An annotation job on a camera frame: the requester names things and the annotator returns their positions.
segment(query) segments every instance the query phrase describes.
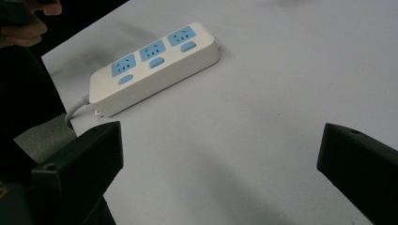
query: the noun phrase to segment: screw hole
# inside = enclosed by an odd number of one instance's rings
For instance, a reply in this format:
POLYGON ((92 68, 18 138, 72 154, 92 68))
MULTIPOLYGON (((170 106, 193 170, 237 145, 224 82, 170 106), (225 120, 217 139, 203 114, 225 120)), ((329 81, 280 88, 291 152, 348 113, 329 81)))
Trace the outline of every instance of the screw hole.
POLYGON ((8 188, 1 187, 0 188, 0 199, 4 198, 8 194, 8 188))
POLYGON ((44 170, 47 170, 47 171, 56 171, 56 169, 57 169, 57 166, 53 163, 44 166, 44 170))

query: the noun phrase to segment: electrical outlet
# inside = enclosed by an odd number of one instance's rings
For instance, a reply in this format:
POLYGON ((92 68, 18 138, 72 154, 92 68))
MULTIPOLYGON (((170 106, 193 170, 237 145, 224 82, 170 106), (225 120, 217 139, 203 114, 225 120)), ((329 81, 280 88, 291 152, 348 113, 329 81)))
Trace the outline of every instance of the electrical outlet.
POLYGON ((174 32, 173 34, 167 36, 167 39, 169 40, 169 42, 172 46, 175 46, 175 45, 185 42, 186 40, 189 40, 195 36, 196 36, 196 34, 192 30, 192 28, 190 26, 186 26, 186 27, 174 32))
POLYGON ((113 116, 219 59, 219 43, 201 23, 193 22, 96 71, 89 102, 96 115, 113 116), (141 60, 132 63, 134 55, 141 60))
POLYGON ((136 64, 134 54, 129 54, 128 56, 112 63, 112 77, 118 76, 125 71, 134 68, 136 64))
POLYGON ((164 47, 163 41, 158 40, 140 50, 141 60, 145 62, 164 51, 166 51, 166 48, 164 47))

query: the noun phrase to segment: blue outlet panel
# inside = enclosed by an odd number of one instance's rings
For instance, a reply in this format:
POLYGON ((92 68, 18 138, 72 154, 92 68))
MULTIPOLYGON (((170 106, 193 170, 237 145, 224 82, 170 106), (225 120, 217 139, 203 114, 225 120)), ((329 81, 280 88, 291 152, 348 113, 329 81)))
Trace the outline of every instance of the blue outlet panel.
POLYGON ((186 40, 189 40, 195 36, 196 36, 196 34, 192 30, 192 28, 190 26, 186 26, 186 27, 174 32, 173 34, 167 36, 167 39, 169 40, 170 44, 174 47, 175 45, 183 43, 186 40))
POLYGON ((145 62, 164 51, 166 51, 166 48, 164 47, 163 41, 158 40, 140 50, 141 60, 145 62))
POLYGON ((136 66, 134 54, 129 54, 128 56, 117 60, 112 63, 112 77, 122 74, 123 72, 134 68, 136 66))

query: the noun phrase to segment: gray fabric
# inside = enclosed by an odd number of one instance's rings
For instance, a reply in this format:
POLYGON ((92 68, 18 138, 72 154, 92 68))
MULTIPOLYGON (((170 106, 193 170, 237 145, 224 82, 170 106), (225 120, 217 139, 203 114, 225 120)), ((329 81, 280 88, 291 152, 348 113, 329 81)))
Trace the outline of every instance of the gray fabric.
POLYGON ((64 114, 28 129, 14 141, 37 163, 76 139, 75 132, 64 123, 64 114))

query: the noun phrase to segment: black plastic object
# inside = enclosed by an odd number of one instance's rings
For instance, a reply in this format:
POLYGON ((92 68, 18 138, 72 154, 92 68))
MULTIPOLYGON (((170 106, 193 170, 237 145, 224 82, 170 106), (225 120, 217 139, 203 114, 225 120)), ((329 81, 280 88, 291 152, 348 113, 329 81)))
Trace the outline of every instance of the black plastic object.
POLYGON ((122 168, 120 123, 89 129, 32 170, 36 224, 84 224, 122 168))
POLYGON ((29 15, 22 0, 0 0, 0 27, 28 23, 29 15))
POLYGON ((54 2, 54 0, 38 0, 38 3, 40 3, 42 5, 51 4, 53 2, 54 2))
POLYGON ((0 184, 0 224, 33 225, 23 185, 0 184))
POLYGON ((374 224, 398 224, 398 151, 326 124, 317 169, 374 224))

